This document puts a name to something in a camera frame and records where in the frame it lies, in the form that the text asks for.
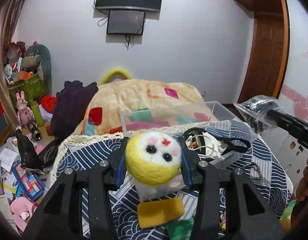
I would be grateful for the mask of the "person right hand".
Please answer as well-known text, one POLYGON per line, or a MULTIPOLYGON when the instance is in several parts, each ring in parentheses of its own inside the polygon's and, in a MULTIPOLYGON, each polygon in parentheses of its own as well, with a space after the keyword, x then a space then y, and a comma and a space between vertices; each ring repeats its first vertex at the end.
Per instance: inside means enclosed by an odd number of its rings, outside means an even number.
POLYGON ((303 201, 308 196, 308 159, 307 165, 303 171, 303 178, 300 180, 300 183, 296 190, 296 199, 303 201))

